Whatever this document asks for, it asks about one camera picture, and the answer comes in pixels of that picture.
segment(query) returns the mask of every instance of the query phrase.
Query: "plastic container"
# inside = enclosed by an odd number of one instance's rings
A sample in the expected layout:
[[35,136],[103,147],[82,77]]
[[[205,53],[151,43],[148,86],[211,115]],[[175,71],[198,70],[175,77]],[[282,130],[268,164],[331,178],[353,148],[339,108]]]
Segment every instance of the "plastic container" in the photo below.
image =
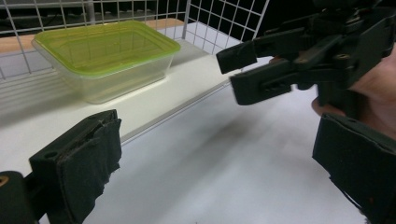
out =
[[33,45],[92,104],[164,78],[180,50],[176,41],[140,21],[44,31]]

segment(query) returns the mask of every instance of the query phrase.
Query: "white shelf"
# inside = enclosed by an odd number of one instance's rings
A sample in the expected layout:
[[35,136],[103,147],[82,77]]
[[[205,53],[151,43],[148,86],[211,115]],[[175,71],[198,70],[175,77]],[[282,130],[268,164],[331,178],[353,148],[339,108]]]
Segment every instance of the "white shelf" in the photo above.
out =
[[166,79],[102,105],[78,99],[56,74],[29,77],[0,90],[0,170],[31,172],[28,159],[89,115],[117,109],[121,141],[167,118],[227,82],[215,56],[179,41]]
[[85,223],[362,224],[312,157],[315,90],[256,105],[228,86],[122,148]]

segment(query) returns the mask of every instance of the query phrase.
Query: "finger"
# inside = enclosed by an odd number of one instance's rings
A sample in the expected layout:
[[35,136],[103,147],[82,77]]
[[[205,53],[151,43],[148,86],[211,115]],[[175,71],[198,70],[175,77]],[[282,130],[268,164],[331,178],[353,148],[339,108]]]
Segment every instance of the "finger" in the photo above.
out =
[[346,113],[344,113],[344,111],[332,106],[332,105],[324,105],[324,106],[320,106],[319,102],[318,102],[318,98],[316,98],[314,101],[312,101],[312,108],[314,109],[315,112],[317,112],[317,114],[319,116],[322,116],[324,113],[331,113],[331,114],[336,114],[336,115],[341,115],[341,116],[345,116]]
[[377,102],[396,101],[396,48],[381,63],[365,74],[350,89]]
[[279,56],[275,56],[274,58],[272,58],[272,59],[270,60],[269,63],[275,63],[275,62],[279,61],[280,59],[282,59],[282,58],[279,57]]

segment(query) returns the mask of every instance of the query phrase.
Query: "clear plastic box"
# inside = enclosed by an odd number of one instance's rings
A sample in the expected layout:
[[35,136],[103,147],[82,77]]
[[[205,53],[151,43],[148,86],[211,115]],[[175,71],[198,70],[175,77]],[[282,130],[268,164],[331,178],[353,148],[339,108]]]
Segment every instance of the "clear plastic box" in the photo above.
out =
[[33,45],[92,104],[164,78],[180,50],[176,41],[141,21],[44,31]]

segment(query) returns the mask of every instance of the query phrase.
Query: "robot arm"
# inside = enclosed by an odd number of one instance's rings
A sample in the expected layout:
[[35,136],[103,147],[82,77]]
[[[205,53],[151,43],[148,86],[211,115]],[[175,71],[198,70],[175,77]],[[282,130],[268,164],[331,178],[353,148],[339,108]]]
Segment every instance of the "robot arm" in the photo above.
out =
[[0,172],[1,223],[82,223],[120,168],[119,129],[116,110],[89,116],[32,156],[28,176]]
[[313,158],[372,224],[396,223],[396,141],[354,120],[358,94],[348,88],[390,55],[396,10],[379,0],[314,0],[319,14],[287,21],[265,35],[217,54],[227,73],[279,55],[282,59],[230,77],[236,101],[251,105],[318,87],[320,105],[347,117],[321,119]]

